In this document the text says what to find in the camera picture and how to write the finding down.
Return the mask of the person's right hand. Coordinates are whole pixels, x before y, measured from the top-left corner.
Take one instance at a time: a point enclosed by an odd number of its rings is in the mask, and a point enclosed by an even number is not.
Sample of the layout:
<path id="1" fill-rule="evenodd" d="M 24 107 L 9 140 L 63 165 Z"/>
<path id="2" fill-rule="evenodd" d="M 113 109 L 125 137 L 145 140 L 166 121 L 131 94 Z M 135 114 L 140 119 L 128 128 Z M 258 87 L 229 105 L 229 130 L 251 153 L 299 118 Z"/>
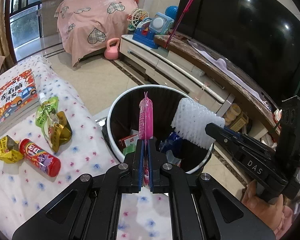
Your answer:
<path id="1" fill-rule="evenodd" d="M 269 204 L 259 198 L 256 194 L 256 185 L 256 180 L 249 183 L 241 203 L 273 230 L 276 239 L 281 239 L 292 226 L 293 210 L 283 204 L 282 194 L 275 204 Z"/>

